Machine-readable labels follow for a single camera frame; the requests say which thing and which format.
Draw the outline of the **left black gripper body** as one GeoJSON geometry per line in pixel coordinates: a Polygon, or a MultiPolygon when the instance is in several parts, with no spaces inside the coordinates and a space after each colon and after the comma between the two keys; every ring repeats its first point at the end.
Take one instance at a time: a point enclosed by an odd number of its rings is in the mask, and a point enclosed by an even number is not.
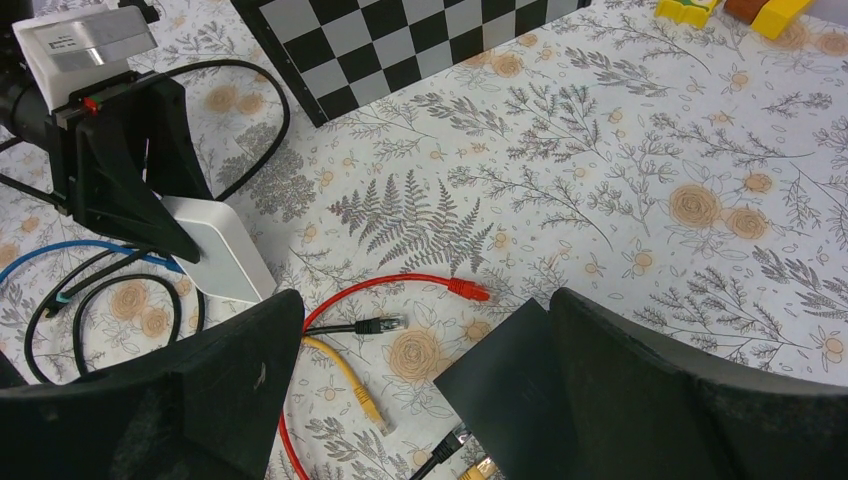
{"type": "Polygon", "coordinates": [[[2,72],[1,125],[12,137],[1,148],[29,143],[47,152],[53,190],[7,175],[2,185],[74,219],[152,218],[159,204],[142,178],[152,124],[141,120],[135,105],[158,78],[119,74],[73,92],[66,105],[50,110],[30,73],[2,72]]]}

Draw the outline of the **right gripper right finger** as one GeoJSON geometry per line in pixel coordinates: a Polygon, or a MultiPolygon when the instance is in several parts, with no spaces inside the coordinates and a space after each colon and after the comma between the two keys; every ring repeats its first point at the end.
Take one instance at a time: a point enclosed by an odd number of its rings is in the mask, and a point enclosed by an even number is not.
{"type": "Polygon", "coordinates": [[[733,363],[567,288],[550,314],[595,478],[846,477],[845,387],[733,363]]]}

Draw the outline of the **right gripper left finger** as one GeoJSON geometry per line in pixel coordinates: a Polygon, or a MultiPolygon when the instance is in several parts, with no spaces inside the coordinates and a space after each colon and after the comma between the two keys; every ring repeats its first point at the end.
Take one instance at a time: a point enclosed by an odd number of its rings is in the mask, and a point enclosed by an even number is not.
{"type": "Polygon", "coordinates": [[[1,363],[5,479],[260,479],[302,338],[292,289],[64,384],[1,363]]]}

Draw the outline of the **white network switch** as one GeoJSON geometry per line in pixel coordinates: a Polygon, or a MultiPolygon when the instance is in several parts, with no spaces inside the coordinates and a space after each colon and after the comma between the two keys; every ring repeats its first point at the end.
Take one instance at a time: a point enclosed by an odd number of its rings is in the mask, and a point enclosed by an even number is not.
{"type": "Polygon", "coordinates": [[[199,249],[198,261],[178,257],[176,263],[201,292],[250,304],[273,295],[277,282],[229,205],[175,196],[162,203],[199,249]]]}

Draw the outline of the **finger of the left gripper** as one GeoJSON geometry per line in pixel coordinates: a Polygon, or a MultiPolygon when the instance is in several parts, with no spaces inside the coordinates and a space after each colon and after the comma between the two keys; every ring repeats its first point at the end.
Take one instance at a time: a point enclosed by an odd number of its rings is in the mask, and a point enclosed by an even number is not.
{"type": "Polygon", "coordinates": [[[94,233],[191,262],[195,242],[142,180],[119,121],[100,114],[76,127],[77,175],[71,182],[71,216],[94,233]]]}
{"type": "Polygon", "coordinates": [[[147,183],[162,196],[212,199],[189,129],[184,87],[157,76],[143,90],[142,112],[150,117],[147,183]]]}

